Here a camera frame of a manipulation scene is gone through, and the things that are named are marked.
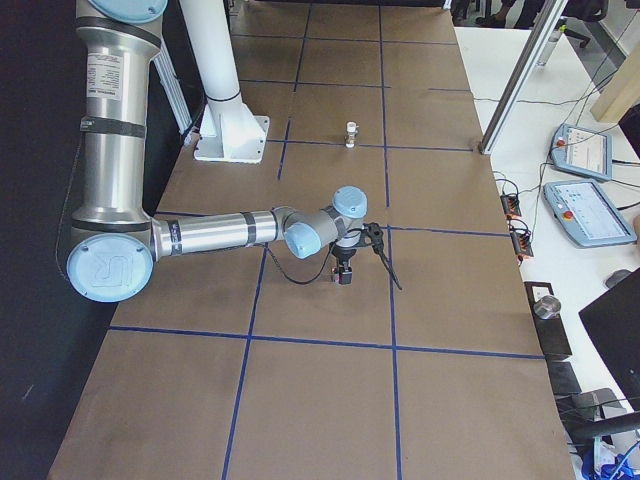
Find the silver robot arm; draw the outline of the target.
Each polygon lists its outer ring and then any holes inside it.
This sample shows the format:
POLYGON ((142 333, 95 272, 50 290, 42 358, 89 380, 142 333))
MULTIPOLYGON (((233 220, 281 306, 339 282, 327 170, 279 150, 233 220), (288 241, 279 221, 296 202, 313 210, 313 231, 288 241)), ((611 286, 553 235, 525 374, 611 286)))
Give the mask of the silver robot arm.
POLYGON ((150 68, 164 47, 163 1, 80 1, 75 27, 87 48, 82 205, 71 218, 70 284, 96 302, 138 294, 164 257, 284 241, 300 259, 332 255, 346 270, 366 230, 368 199, 343 186, 326 207, 291 207, 161 220, 146 208, 150 68))

